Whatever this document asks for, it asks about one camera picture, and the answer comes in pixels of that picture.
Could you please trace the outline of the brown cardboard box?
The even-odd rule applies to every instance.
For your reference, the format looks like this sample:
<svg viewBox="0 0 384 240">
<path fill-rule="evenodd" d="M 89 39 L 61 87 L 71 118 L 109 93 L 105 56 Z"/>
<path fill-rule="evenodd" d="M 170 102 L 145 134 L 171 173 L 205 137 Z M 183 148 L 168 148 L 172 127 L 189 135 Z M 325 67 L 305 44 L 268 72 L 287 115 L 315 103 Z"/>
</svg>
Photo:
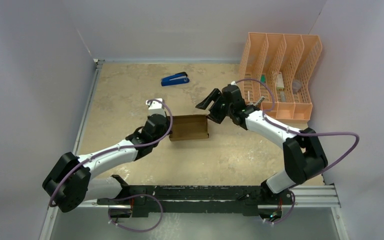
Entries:
<svg viewBox="0 0 384 240">
<path fill-rule="evenodd" d="M 209 138 L 208 119 L 205 114 L 178 115 L 173 117 L 169 139 L 175 141 Z"/>
</svg>

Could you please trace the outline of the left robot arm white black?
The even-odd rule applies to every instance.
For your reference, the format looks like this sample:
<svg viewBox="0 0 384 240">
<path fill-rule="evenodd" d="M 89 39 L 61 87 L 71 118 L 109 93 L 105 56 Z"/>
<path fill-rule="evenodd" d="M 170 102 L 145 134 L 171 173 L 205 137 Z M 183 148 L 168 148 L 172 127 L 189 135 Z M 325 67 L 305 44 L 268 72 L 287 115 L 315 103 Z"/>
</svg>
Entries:
<svg viewBox="0 0 384 240">
<path fill-rule="evenodd" d="M 50 197 L 49 207 L 58 207 L 64 213 L 75 209 L 86 199 L 90 182 L 96 176 L 150 154 L 172 126 L 172 116 L 153 114 L 143 126 L 113 146 L 79 156 L 64 153 L 42 183 Z"/>
</svg>

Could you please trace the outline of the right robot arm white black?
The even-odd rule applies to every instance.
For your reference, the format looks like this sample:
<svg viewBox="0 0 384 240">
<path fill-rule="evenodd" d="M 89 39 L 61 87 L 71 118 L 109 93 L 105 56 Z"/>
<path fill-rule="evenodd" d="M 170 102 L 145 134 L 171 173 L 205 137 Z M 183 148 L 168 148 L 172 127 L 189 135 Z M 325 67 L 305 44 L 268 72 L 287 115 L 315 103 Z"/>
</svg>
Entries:
<svg viewBox="0 0 384 240">
<path fill-rule="evenodd" d="M 260 196 L 268 204 L 278 200 L 282 191 L 306 182 L 328 165 L 313 129 L 290 127 L 271 118 L 259 107 L 246 104 L 236 85 L 213 89 L 195 108 L 208 110 L 207 118 L 217 124 L 229 117 L 235 125 L 263 136 L 282 149 L 284 169 L 261 183 Z"/>
</svg>

